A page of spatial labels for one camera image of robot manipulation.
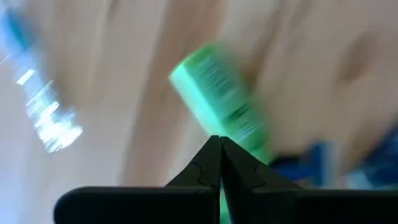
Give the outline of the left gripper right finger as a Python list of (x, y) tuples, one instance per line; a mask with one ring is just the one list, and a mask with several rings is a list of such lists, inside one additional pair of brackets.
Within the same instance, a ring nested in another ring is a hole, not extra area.
[(398, 224), (398, 190), (304, 189), (222, 137), (233, 224)]

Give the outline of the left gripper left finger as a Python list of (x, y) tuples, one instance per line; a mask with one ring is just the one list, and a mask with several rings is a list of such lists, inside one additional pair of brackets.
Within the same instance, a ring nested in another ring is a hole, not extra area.
[(211, 136), (164, 187), (79, 187), (62, 195), (55, 224), (219, 224), (221, 139)]

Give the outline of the green shampoo bottle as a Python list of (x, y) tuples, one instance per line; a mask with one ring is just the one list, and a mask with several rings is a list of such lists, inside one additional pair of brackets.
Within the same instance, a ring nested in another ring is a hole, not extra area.
[(181, 61), (169, 80), (209, 139), (171, 184), (183, 184), (199, 173), (195, 183), (213, 187), (220, 196), (220, 218), (243, 224), (261, 224), (263, 209), (254, 202), (238, 165), (254, 175), (259, 164), (273, 155), (268, 132), (252, 105), (239, 72), (221, 48), (206, 45)]

